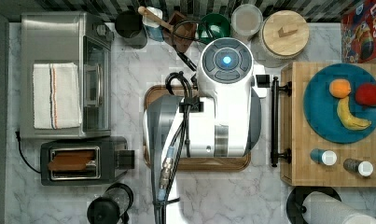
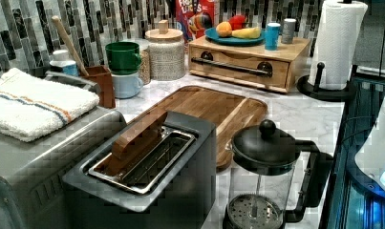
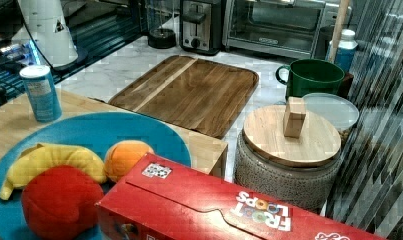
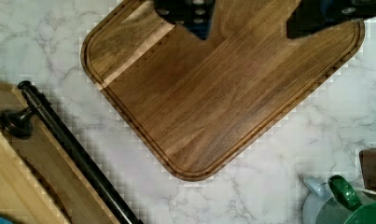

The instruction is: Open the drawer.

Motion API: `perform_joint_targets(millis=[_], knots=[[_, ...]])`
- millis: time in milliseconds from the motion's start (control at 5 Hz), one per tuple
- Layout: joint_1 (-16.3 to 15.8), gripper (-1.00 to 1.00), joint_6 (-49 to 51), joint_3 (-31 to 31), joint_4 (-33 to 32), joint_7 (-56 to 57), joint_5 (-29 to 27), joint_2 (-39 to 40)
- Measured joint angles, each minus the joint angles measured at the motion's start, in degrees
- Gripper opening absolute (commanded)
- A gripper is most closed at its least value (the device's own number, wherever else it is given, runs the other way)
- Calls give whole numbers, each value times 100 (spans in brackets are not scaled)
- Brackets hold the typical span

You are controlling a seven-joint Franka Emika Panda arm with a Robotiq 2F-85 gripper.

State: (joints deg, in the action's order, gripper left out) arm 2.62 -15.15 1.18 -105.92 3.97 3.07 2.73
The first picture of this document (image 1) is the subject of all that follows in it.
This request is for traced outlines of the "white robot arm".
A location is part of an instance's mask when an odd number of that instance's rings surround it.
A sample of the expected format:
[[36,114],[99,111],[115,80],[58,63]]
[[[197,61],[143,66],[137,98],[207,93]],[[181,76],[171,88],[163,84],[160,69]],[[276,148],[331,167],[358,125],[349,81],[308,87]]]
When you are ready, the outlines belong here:
[[155,224],[183,221],[175,180],[181,159],[240,158],[257,143],[266,91],[255,69],[246,44],[219,38],[202,51],[192,79],[171,73],[168,92],[146,108]]

